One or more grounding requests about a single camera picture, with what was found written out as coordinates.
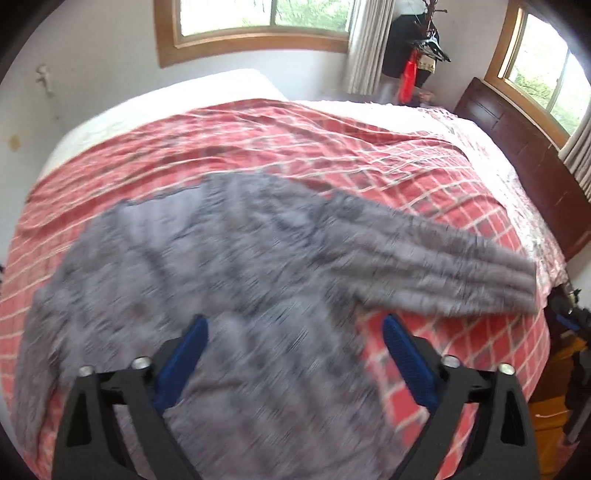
white mattress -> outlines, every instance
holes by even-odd
[[[232,70],[155,90],[127,100],[71,130],[49,156],[39,179],[94,145],[135,128],[196,108],[250,98],[287,98],[252,69]]]
[[[188,80],[132,98],[70,131],[49,156],[39,179],[90,147],[142,125],[196,108],[251,98],[287,101],[269,79],[252,69]],[[328,101],[300,103],[393,132],[449,134],[440,122],[409,107]]]

blue gripper pad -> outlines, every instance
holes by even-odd
[[[441,379],[422,356],[398,317],[388,315],[384,319],[383,333],[388,352],[400,370],[415,403],[433,413],[439,406],[438,390]]]
[[[207,346],[207,319],[197,316],[155,379],[152,404],[162,415],[173,407]]]

gray cloth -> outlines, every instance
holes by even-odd
[[[206,479],[389,477],[403,449],[359,359],[358,303],[534,312],[535,267],[466,232],[274,176],[212,174],[121,203],[35,294],[16,369],[18,440],[35,451],[48,395],[81,365],[125,368],[202,313],[209,346],[165,418]]]

red plaid blanket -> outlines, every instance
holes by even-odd
[[[28,197],[8,257],[0,297],[0,372],[11,406],[18,346],[33,293],[45,284],[93,217],[123,199],[143,199],[199,182],[214,171],[261,171],[301,181],[323,194],[339,188],[392,208],[467,229],[522,251],[504,208],[462,152],[435,136],[401,135],[274,100],[242,100],[140,127],[97,145],[39,182]],[[547,360],[544,316],[424,318],[399,312],[410,330],[467,365],[513,364],[527,397]],[[359,315],[365,361],[387,418],[407,446],[427,418],[381,338],[383,312]],[[38,451],[26,452],[50,477],[64,392],[48,405]],[[472,426],[466,411],[441,476],[450,475]]]

bed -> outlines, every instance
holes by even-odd
[[[213,171],[276,174],[321,194],[343,189],[528,255],[538,267],[537,315],[399,314],[415,335],[471,367],[513,364],[531,396],[548,357],[542,309],[551,288],[566,279],[565,259],[502,151],[473,122],[441,109],[287,102],[258,72],[237,70],[129,100],[77,127],[56,147],[17,226],[0,297],[0,372],[9,408],[33,294],[87,223],[122,199],[190,186]],[[387,419],[410,447],[427,412],[414,404],[387,355],[383,317],[359,311],[364,361]],[[64,395],[56,388],[37,450],[24,452],[41,479],[50,477]],[[465,409],[442,478],[459,463],[473,415]]]

